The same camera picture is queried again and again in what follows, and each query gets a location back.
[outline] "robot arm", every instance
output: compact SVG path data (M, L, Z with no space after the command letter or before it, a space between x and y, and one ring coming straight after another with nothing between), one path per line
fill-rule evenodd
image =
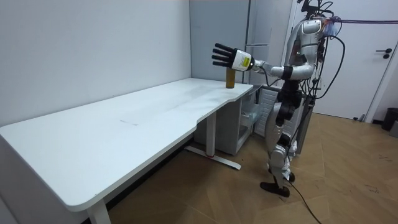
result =
M312 76L318 54L318 42L322 38L322 21L319 19L302 21L295 27L287 43L284 66L270 65L254 59L249 53L232 49L221 44L215 46L212 59L219 60L213 65L232 68L238 71L252 70L257 73L278 77L283 80L304 80Z

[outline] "white desk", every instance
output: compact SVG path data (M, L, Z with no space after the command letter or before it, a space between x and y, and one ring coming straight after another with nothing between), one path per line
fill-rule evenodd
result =
M105 195L251 88L188 78L10 124L0 135L70 211L108 224Z

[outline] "white door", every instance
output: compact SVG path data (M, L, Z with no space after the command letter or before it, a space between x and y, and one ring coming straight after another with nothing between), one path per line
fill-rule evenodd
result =
M330 8L342 19L398 20L398 14L391 13L398 8L397 0L334 0ZM295 22L304 18L302 4L297 6ZM315 113L353 119L367 114L377 88L382 80L391 56L398 42L398 25L343 24L338 35L346 44L346 55L329 92L317 100ZM337 40L329 41L325 68L322 74L324 94L333 79L340 63L342 46ZM385 52L392 49L390 57L384 59Z

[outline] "wooden floor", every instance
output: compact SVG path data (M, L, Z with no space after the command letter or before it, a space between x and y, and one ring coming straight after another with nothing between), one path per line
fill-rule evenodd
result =
M298 193L263 191L263 140L251 137L230 169L183 151L110 212L122 223L316 223ZM303 153L292 161L296 188L322 223L398 223L398 139L378 125L314 114Z

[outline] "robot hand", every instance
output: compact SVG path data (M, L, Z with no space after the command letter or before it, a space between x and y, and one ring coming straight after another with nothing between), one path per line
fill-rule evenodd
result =
M213 49L213 53L222 55L213 55L212 59L219 60L213 62L213 65L232 68L233 70L245 72L253 67L259 67L264 62L255 60L249 53L239 49L233 49L225 45L217 43L215 45L219 49Z

